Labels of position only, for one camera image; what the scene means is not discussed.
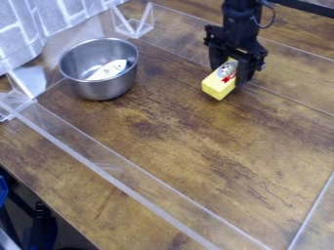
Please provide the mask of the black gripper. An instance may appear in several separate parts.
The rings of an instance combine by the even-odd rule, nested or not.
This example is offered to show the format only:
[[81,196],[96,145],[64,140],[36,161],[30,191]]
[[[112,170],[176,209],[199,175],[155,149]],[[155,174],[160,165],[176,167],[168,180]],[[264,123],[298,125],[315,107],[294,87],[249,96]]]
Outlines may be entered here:
[[247,52],[249,58],[237,59],[236,86],[251,81],[256,70],[261,70],[267,51],[256,40],[259,33],[261,1],[224,0],[221,4],[223,24],[204,27],[204,45],[208,47],[211,69],[215,70],[233,50]]

